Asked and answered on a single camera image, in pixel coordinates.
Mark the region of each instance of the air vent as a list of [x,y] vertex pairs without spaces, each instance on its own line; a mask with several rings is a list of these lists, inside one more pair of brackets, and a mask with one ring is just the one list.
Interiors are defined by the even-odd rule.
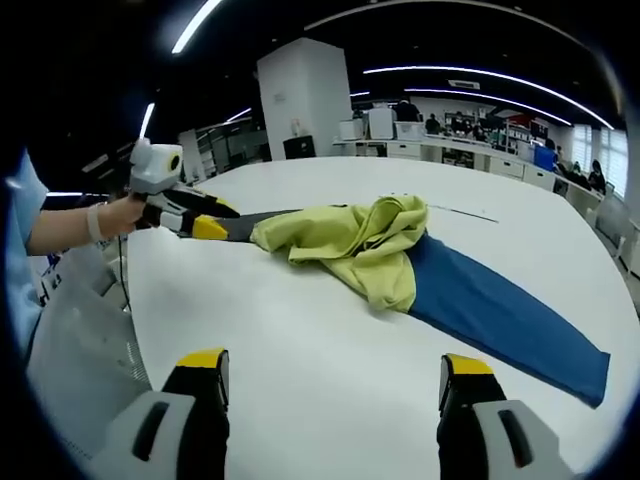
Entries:
[[466,88],[469,90],[480,90],[480,84],[478,82],[467,82],[464,80],[447,80],[449,85],[457,88]]

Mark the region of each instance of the person's hand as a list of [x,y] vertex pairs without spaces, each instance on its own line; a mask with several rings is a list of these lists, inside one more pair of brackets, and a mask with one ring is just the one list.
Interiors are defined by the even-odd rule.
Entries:
[[104,238],[115,237],[121,233],[131,233],[135,223],[142,217],[145,203],[131,195],[102,205],[98,209],[100,233]]

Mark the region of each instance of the bracelet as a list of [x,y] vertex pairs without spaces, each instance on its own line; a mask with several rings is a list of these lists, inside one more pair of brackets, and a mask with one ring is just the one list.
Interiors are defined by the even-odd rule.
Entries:
[[91,205],[89,210],[87,210],[87,225],[89,226],[89,236],[91,237],[91,241],[94,243],[98,243],[101,240],[104,240],[102,237],[102,232],[100,232],[100,223],[98,222],[98,207],[104,205],[103,203],[96,203],[95,205]]

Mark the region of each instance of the blue sleeve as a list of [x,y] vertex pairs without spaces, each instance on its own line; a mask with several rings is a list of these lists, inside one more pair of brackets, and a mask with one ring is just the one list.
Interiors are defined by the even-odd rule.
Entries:
[[47,187],[42,184],[36,175],[26,150],[20,161],[18,171],[12,177],[7,178],[6,183],[11,192],[20,236],[23,244],[26,244],[48,192]]

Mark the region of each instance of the white box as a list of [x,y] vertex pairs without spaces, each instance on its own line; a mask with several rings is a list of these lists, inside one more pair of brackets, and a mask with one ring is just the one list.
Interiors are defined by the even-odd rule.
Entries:
[[364,138],[364,128],[361,118],[340,122],[341,140],[360,140],[361,138]]
[[369,133],[372,140],[392,140],[393,122],[396,112],[390,108],[372,108],[369,110]]
[[398,140],[419,141],[424,136],[424,125],[421,122],[396,122]]

